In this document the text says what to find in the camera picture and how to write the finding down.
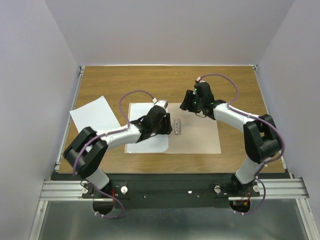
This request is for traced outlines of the metal folder clip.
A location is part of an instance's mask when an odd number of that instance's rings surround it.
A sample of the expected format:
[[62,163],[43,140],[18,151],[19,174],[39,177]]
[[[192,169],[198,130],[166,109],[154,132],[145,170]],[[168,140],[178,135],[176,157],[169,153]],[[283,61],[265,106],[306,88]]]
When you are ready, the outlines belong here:
[[173,121],[173,130],[175,135],[180,135],[182,132],[182,122],[180,118],[176,118]]

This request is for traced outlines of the white paper sheet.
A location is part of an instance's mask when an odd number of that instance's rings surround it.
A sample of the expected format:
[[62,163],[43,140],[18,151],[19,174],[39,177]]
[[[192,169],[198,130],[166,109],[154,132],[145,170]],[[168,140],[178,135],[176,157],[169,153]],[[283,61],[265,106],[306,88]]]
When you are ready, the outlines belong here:
[[168,104],[163,101],[153,103],[131,103],[129,120],[141,130],[142,134],[137,143],[127,144],[127,154],[158,154],[169,148],[169,134],[172,131]]
[[86,127],[91,127],[95,131],[121,127],[104,96],[69,113],[78,132]]

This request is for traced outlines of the beige file folder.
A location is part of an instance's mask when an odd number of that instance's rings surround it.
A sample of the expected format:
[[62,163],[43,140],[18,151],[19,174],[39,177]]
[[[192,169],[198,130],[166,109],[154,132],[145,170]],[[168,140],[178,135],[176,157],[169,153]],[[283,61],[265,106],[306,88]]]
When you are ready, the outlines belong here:
[[[215,120],[202,118],[180,109],[179,103],[169,103],[172,132],[168,135],[168,150],[158,154],[220,154],[221,145]],[[174,119],[181,119],[181,134],[175,135]]]

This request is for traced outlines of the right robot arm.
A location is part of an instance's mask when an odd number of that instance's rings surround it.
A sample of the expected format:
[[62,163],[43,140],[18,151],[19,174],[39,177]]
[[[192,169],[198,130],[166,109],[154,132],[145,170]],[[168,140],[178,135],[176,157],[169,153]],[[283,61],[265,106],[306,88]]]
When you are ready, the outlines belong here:
[[277,153],[284,152],[284,140],[270,115],[251,114],[215,99],[210,85],[205,81],[197,82],[193,90],[186,91],[180,109],[203,113],[205,117],[224,122],[243,133],[246,157],[230,182],[222,187],[228,194],[243,195],[263,167],[274,161]]

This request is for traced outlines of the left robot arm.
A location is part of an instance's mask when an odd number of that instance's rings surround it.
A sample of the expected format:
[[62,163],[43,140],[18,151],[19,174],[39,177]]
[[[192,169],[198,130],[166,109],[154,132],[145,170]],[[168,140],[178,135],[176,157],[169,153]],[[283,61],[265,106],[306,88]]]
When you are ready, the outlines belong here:
[[127,125],[99,134],[85,127],[63,153],[72,166],[72,174],[91,183],[93,191],[101,198],[111,191],[110,179],[99,168],[109,150],[126,144],[137,144],[156,135],[169,135],[172,131],[168,102],[159,100],[146,115],[130,121]]

